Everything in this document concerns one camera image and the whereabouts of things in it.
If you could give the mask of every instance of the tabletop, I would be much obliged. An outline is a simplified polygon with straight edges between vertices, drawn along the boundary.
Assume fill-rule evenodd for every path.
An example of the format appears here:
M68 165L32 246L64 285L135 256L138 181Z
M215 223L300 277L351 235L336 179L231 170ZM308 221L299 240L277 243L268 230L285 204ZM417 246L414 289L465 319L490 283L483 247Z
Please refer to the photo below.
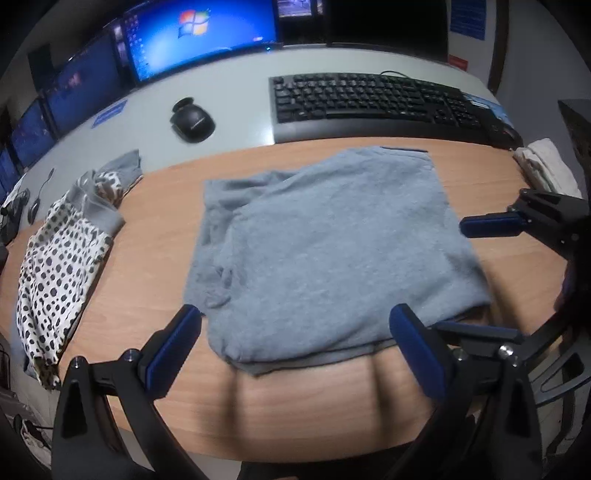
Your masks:
M484 145L413 138L344 138L251 148L145 175L124 199L126 225L60 364L140 348L181 306L203 214L203 180L291 170L350 147L429 151L459 217L503 211L525 186L511 153ZM0 331L9 336L28 237L8 247L0 277ZM495 298L492 322L535 331L553 312L565 262L532 237L474 239ZM129 428L117 399L117 423ZM397 347L323 367L258 378L238 372L207 344L207 322L158 411L188 451L220 458L303 462L369 453L413 440L433 405Z
M122 112L94 126L91 117L62 138L22 181L31 200L49 171L55 175L41 192L38 218L87 170L139 149L144 172L244 148L274 143L269 77L297 73L380 73L396 70L417 80L442 83L496 101L473 75L452 66L383 51L326 46L293 46L214 61L176 73L131 92ZM200 143L183 141L172 129L172 107L193 97L216 123ZM27 210L21 225L27 225Z

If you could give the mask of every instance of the red sign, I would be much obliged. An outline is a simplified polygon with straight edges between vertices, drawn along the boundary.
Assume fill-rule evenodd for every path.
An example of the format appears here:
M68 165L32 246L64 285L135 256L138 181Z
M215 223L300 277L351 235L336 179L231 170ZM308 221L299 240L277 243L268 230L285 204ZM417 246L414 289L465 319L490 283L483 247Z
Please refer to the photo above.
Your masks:
M447 61L449 65L453 65L454 67L458 67L459 69L464 70L464 72L468 71L468 61L461 59L460 57L456 57L454 55L449 55L449 60Z

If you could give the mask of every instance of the white desk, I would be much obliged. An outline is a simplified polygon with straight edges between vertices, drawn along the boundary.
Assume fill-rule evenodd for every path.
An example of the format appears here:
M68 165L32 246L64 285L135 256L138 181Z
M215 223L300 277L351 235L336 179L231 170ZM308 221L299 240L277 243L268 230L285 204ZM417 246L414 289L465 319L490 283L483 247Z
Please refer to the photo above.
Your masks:
M297 47L220 60L175 74L127 96L125 109L95 128L90 118L62 138L25 176L31 200L52 167L41 194L37 220L85 171L139 148L145 172L207 155L273 144L268 78L296 73L397 70L410 77L453 86L496 101L476 77L445 64L405 55L351 48ZM216 130L200 144L181 140L171 129L172 106L192 96L213 117ZM21 228L28 225L26 210Z

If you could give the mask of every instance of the gray t-shirt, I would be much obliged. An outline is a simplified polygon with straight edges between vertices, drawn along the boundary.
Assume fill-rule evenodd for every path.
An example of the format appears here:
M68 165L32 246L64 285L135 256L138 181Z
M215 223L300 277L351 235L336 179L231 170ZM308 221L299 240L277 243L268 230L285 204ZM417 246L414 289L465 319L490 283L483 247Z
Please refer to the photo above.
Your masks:
M342 151L298 171L211 180L184 293L251 374L393 345L389 311L432 325L490 302L424 151Z

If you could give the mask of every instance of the spotted fabric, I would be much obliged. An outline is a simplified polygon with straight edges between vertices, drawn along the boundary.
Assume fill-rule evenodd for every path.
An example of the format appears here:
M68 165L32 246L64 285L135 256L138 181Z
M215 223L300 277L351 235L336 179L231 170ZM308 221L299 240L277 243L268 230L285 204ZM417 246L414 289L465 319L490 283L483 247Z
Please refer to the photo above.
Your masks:
M113 205L125 190L115 172L94 178L95 193ZM88 300L89 289L113 239L84 217L67 194L53 203L28 242L18 283L17 329L39 383L59 385L57 365L70 329Z

